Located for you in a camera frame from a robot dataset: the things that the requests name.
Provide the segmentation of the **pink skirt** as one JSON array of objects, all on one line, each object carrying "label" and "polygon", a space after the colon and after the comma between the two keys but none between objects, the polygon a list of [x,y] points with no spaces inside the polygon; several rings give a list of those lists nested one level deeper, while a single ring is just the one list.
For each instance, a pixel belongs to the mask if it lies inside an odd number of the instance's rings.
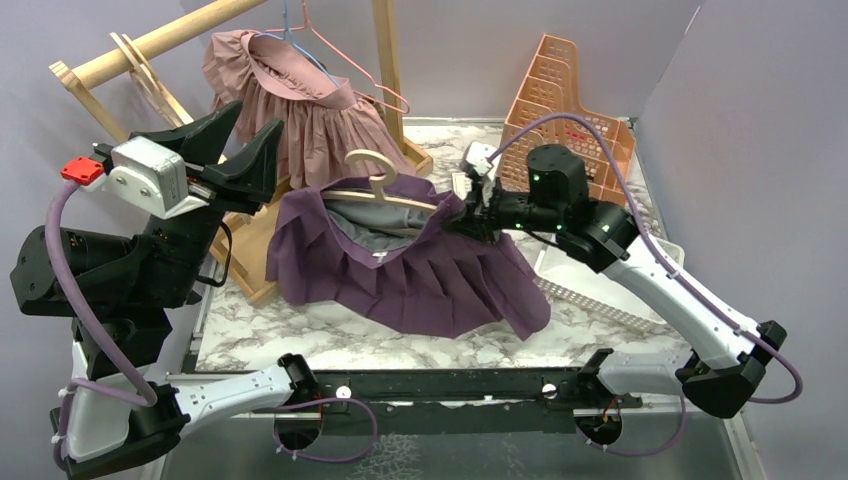
[{"label": "pink skirt", "polygon": [[267,123],[282,121],[279,174],[294,189],[382,172],[372,161],[346,163],[357,149],[382,154],[403,174],[416,172],[375,107],[354,93],[348,79],[329,77],[282,40],[254,30],[215,33],[202,72],[214,108],[242,102],[234,128],[238,141],[248,143]]}]

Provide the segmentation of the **pink wire hanger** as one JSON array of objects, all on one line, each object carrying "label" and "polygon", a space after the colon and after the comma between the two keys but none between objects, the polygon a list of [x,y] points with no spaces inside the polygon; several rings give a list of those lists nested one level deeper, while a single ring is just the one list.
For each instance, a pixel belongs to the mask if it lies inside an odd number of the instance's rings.
[{"label": "pink wire hanger", "polygon": [[363,82],[363,92],[397,115],[409,114],[410,101],[400,84],[398,28],[393,1],[333,1],[342,19],[332,33],[330,24],[314,18],[308,1],[288,1],[290,24],[297,43],[326,50],[344,65],[346,72]]}]

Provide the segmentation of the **purple garment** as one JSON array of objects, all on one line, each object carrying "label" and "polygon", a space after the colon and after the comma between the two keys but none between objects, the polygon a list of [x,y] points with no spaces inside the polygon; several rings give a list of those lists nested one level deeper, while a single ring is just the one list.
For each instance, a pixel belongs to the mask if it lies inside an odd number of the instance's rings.
[{"label": "purple garment", "polygon": [[486,243],[445,230],[464,203],[420,177],[401,174],[386,192],[432,213],[322,196],[369,188],[347,177],[282,197],[266,278],[286,302],[335,301],[400,333],[445,338],[505,320],[525,340],[548,325],[548,300],[509,235]]}]

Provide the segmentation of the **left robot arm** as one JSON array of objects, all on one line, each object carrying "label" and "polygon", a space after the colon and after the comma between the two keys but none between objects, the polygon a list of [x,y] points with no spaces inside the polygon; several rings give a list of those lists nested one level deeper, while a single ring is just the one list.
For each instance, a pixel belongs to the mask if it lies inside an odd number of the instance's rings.
[{"label": "left robot arm", "polygon": [[[202,267],[225,216],[253,215],[275,193],[284,124],[268,122],[224,158],[241,110],[233,101],[174,129],[96,144],[64,166],[45,223],[19,251],[10,281],[20,311],[71,320],[72,377],[50,414],[54,460],[70,479],[142,466],[237,414],[317,401],[318,382],[300,355],[192,387],[152,373],[172,331],[169,311],[198,303],[197,285],[218,285]],[[68,200],[83,190],[145,211],[145,229],[127,238],[63,227]]]}]

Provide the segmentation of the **blue wire hanger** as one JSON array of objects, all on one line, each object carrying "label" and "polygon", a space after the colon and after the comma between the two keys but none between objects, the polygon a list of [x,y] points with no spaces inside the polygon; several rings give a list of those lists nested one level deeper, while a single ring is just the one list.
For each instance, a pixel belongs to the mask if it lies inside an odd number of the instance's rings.
[{"label": "blue wire hanger", "polygon": [[318,68],[336,87],[339,87],[339,83],[335,79],[333,75],[331,75],[323,63],[318,61],[310,52],[301,47],[297,41],[296,36],[294,35],[293,28],[290,24],[289,17],[289,3],[287,0],[283,0],[283,28],[279,31],[268,29],[264,32],[258,34],[259,37],[270,37],[284,43],[290,44],[297,52],[299,52],[302,56],[304,56],[313,66]]}]

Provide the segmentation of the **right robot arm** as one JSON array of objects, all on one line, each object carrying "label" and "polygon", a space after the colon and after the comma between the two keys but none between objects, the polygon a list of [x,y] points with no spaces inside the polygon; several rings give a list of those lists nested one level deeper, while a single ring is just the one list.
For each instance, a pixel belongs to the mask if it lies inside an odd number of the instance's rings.
[{"label": "right robot arm", "polygon": [[577,380],[579,398],[600,407],[616,396],[682,396],[717,418],[735,416],[753,399],[768,363],[787,337],[775,321],[758,323],[718,299],[640,234],[625,208],[589,194],[585,162],[558,144],[532,149],[529,188],[507,191],[493,146],[472,142],[462,171],[470,181],[458,233],[491,240],[503,230],[545,232],[554,247],[619,284],[656,312],[690,345],[688,353],[599,353]]}]

